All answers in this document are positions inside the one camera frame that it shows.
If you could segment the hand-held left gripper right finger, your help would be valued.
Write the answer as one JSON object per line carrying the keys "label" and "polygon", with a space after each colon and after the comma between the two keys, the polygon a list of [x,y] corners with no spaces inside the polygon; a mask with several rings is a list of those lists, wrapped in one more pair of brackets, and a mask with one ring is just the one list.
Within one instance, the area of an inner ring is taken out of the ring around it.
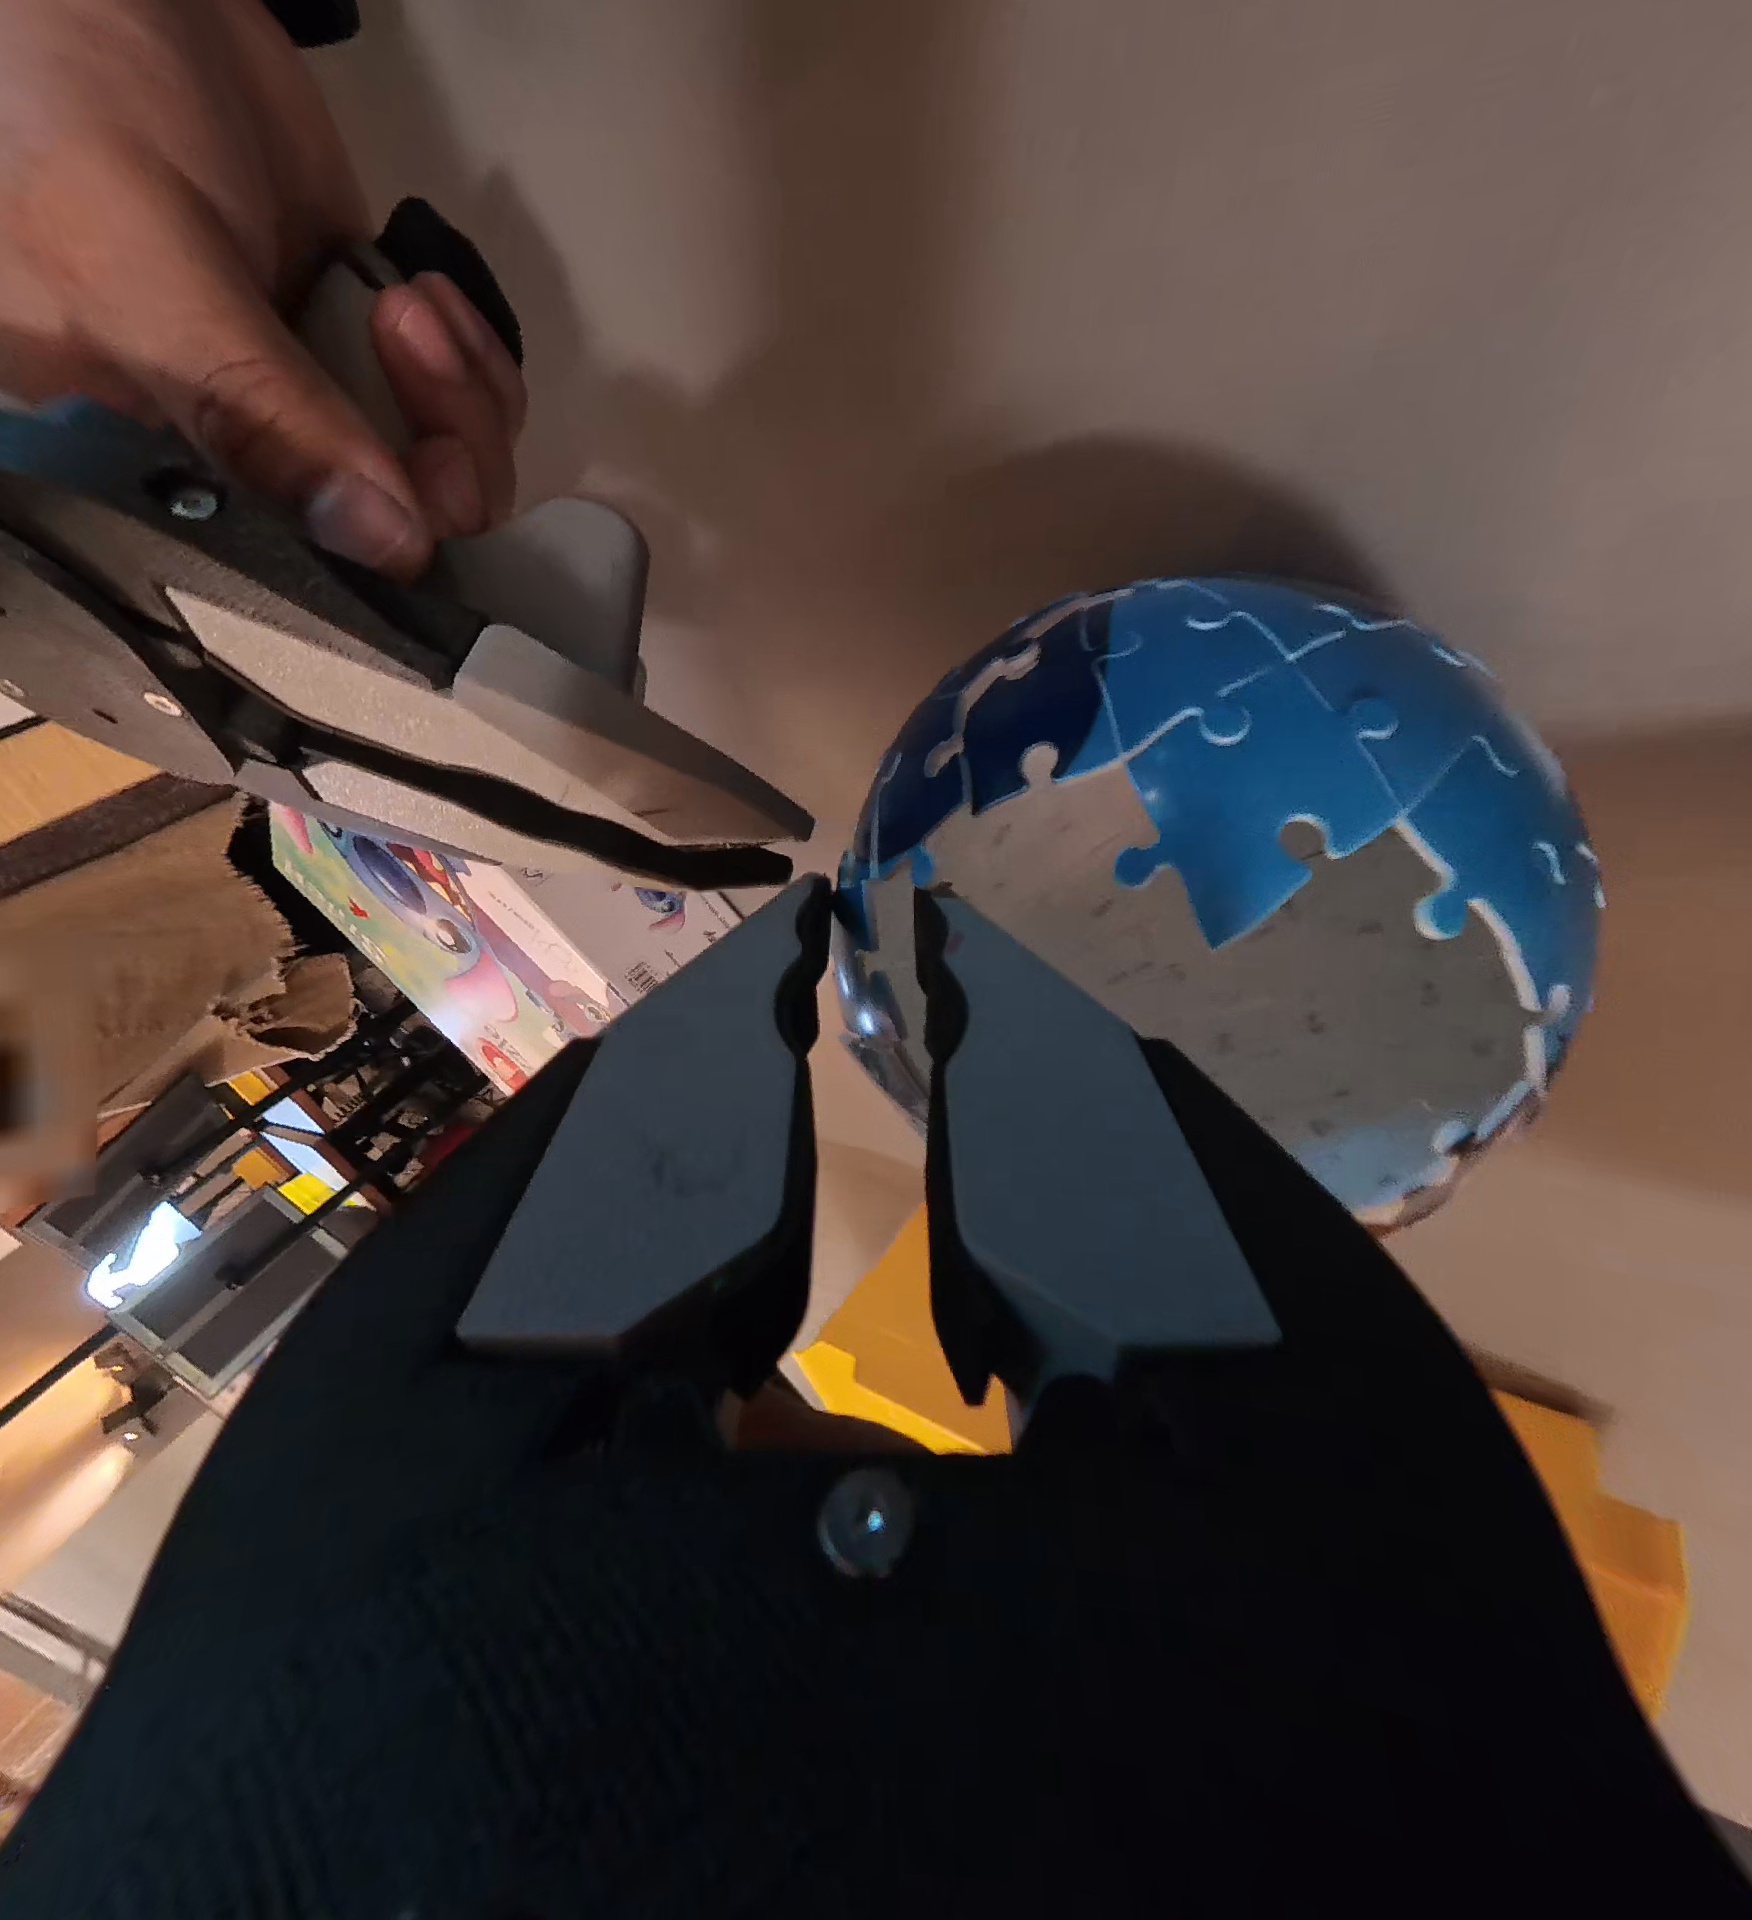
{"label": "hand-held left gripper right finger", "polygon": [[1144,1037],[959,895],[914,895],[931,1306],[967,1405],[1269,1350],[1279,1323]]}

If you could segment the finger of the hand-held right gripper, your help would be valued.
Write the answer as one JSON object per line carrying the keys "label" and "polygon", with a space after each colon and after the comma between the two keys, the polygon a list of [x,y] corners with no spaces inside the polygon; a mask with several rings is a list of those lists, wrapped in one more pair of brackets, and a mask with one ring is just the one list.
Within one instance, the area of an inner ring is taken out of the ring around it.
{"label": "finger of the hand-held right gripper", "polygon": [[665,842],[807,842],[814,817],[719,748],[551,645],[483,626],[446,684],[327,620],[241,610],[166,589],[193,640],[240,689],[304,731],[301,764],[430,764],[601,810]]}
{"label": "finger of the hand-held right gripper", "polygon": [[240,760],[236,781],[268,802],[381,842],[430,848],[524,874],[601,866],[669,891],[752,891],[793,879],[793,858],[728,842],[665,842],[601,810],[548,802],[472,771],[362,767],[314,755],[301,767]]}

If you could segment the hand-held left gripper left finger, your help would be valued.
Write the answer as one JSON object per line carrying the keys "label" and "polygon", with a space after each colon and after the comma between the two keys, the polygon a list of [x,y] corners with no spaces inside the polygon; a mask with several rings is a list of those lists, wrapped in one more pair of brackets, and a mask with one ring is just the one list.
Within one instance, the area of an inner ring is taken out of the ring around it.
{"label": "hand-held left gripper left finger", "polygon": [[489,1357],[763,1386],[807,1312],[810,1048],[833,888],[803,875],[608,1024],[457,1319]]}

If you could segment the blue puzzle ball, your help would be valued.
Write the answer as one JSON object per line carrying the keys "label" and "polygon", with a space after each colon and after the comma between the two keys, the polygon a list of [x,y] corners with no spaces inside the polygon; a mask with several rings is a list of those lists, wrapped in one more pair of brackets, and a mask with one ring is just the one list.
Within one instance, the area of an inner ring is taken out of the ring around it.
{"label": "blue puzzle ball", "polygon": [[924,1128],[920,893],[1178,1043],[1373,1232],[1533,1121],[1606,908],[1562,763],[1480,657],[1258,576],[1055,599],[895,731],[833,972],[846,1048]]}

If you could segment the yellow plastic bin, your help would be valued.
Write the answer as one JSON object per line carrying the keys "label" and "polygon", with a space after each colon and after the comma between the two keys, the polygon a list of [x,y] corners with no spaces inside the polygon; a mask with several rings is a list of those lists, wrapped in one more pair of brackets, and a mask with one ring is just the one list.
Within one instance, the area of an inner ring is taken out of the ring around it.
{"label": "yellow plastic bin", "polygon": [[[914,1209],[816,1336],[786,1357],[793,1387],[827,1414],[873,1423],[935,1454],[1008,1454],[1001,1386],[962,1398],[935,1336],[927,1209]],[[1682,1523],[1612,1496],[1598,1427],[1533,1390],[1490,1387],[1571,1541],[1635,1703],[1655,1720],[1689,1617]]]}

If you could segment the cartoon printed puzzle box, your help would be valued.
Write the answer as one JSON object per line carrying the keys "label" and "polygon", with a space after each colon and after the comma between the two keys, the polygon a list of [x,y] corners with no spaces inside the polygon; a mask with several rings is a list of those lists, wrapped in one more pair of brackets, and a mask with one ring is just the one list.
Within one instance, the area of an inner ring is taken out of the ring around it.
{"label": "cartoon printed puzzle box", "polygon": [[742,922],[725,893],[541,874],[381,842],[274,805],[277,869],[500,1091]]}

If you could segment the person's right hand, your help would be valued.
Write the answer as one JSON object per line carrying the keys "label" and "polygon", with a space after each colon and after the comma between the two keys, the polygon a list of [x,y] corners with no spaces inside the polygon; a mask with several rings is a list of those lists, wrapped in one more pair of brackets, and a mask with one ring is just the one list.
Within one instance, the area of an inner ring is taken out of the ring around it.
{"label": "person's right hand", "polygon": [[368,336],[395,448],[287,323],[369,214],[264,2],[0,2],[0,390],[166,424],[344,559],[412,579],[516,512],[527,381],[445,273]]}

